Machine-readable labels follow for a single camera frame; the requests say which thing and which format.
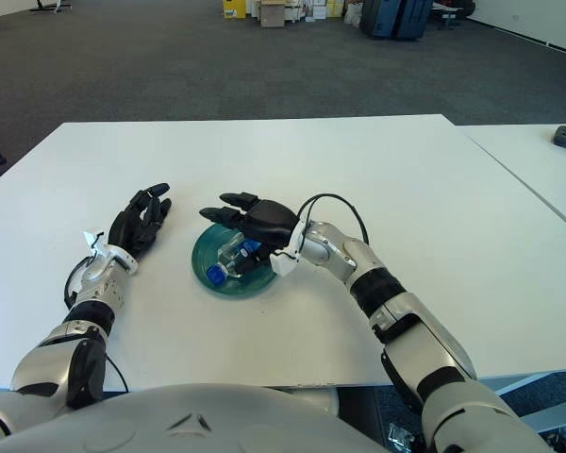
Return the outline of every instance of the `yellow box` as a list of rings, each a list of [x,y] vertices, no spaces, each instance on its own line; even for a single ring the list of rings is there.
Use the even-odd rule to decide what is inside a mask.
[[[327,17],[341,17],[341,12],[343,10],[343,4],[332,4],[329,5],[327,2]]]
[[[223,0],[225,19],[245,19],[245,0]]]

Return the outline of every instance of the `gray carpet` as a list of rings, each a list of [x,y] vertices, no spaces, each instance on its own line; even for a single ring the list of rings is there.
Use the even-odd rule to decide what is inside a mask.
[[[225,21],[218,0],[74,5],[0,17],[0,171],[72,121],[442,113],[457,125],[566,123],[566,54],[471,22],[389,42],[341,20]],[[510,404],[540,409],[542,394],[566,391],[559,379]],[[419,429],[393,389],[377,402],[383,425]]]

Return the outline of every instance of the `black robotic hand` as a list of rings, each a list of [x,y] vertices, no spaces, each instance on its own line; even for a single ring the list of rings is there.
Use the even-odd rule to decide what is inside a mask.
[[[108,243],[122,247],[137,259],[155,241],[163,219],[172,206],[170,198],[159,201],[159,197],[169,189],[170,186],[164,182],[138,191],[113,221]]]
[[[220,199],[241,208],[245,214],[228,206],[203,208],[199,213],[216,224],[238,229],[246,238],[272,249],[284,248],[290,242],[298,217],[289,208],[245,192],[223,193]]]

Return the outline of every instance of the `black cable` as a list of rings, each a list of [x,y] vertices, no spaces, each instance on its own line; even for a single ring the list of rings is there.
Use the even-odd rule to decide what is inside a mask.
[[[77,271],[79,271],[82,268],[82,266],[88,265],[91,259],[92,257],[83,258],[82,261],[80,261],[78,264],[75,265],[75,268],[72,270],[72,272],[69,273],[69,276],[67,277],[67,281],[65,281],[64,300],[65,300],[65,305],[67,306],[68,309],[71,309],[71,307],[75,303],[75,298],[77,297],[76,292],[72,292],[71,295],[69,294],[69,285],[71,285],[72,283],[72,278],[74,278],[74,275],[77,273]]]
[[[280,255],[285,255],[286,257],[291,258],[292,260],[297,260],[297,257],[293,257],[292,255],[290,255],[287,252],[279,252],[279,253],[273,252],[273,255],[275,255],[276,257],[278,257]]]
[[[105,354],[105,357],[107,358],[107,361],[109,363],[111,363],[111,366],[115,369],[115,371],[117,371],[117,374],[120,375],[120,379],[122,380],[122,383],[124,384],[125,392],[127,394],[129,394],[130,391],[128,390],[128,384],[125,383],[124,375],[122,374],[120,369],[117,367],[117,365],[115,363],[113,363],[113,360],[111,359],[111,357],[108,354]]]
[[[67,309],[70,310],[72,308],[72,306],[75,303],[75,299],[77,298],[77,293],[75,291],[73,291],[71,294],[69,294],[69,285],[71,285],[71,283],[72,283],[72,278],[74,278],[74,275],[77,273],[77,271],[79,271],[83,266],[90,265],[90,263],[93,260],[94,260],[94,257],[84,257],[82,259],[82,261],[80,261],[78,264],[75,265],[72,272],[69,273],[69,276],[67,277],[67,281],[65,281],[65,290],[64,290],[64,300],[65,300],[65,305],[67,306]],[[107,361],[109,363],[111,363],[111,365],[113,366],[113,368],[115,369],[117,374],[120,376],[120,379],[122,380],[122,383],[124,384],[125,392],[129,393],[130,391],[128,390],[128,384],[125,382],[124,375],[122,374],[120,369],[117,367],[117,365],[113,362],[113,360],[111,359],[111,357],[108,354],[105,354],[105,358],[107,359]]]
[[[101,236],[103,236],[105,234],[105,231],[101,231],[100,233],[98,233],[96,235],[96,239],[94,239],[94,242],[91,245],[91,250],[94,248],[94,246],[96,245],[96,243],[98,243],[98,240]]]
[[[310,223],[310,213],[312,212],[312,208],[314,207],[315,203],[319,199],[325,198],[325,197],[335,198],[337,200],[340,200],[341,202],[345,203],[348,208],[350,208],[352,213],[355,214],[355,217],[357,218],[358,225],[360,226],[360,233],[362,234],[363,242],[366,243],[366,244],[369,244],[369,234],[367,233],[367,227],[365,226],[364,222],[360,218],[360,214],[358,214],[357,209],[354,206],[352,206],[347,200],[345,200],[343,197],[337,195],[336,193],[318,193],[318,194],[312,196],[311,198],[309,198],[308,200],[306,200],[297,213],[297,216],[300,217],[300,215],[302,214],[302,211],[306,208],[306,206],[308,206],[308,204],[311,203],[310,207],[308,208],[308,215],[307,215],[307,218],[306,218],[306,226],[304,228],[302,243],[300,244],[300,250],[299,251],[300,252],[302,251],[302,248],[304,247],[304,242],[306,241],[306,234],[308,232],[308,225]]]

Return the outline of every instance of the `white bracket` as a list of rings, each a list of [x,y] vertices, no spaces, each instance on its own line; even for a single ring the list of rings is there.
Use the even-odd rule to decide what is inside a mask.
[[[271,266],[275,274],[282,277],[295,269],[300,262],[300,246],[304,238],[306,220],[300,219],[291,232],[290,243],[283,250],[276,250],[271,254]]]
[[[122,247],[105,243],[104,231],[98,228],[84,231],[84,238],[94,258],[97,259],[100,257],[100,261],[102,262],[102,265],[99,266],[95,272],[92,272],[92,276],[89,276],[89,278],[101,275],[113,260],[117,260],[122,264],[130,275],[134,274],[139,268],[139,263],[132,255],[123,250]]]

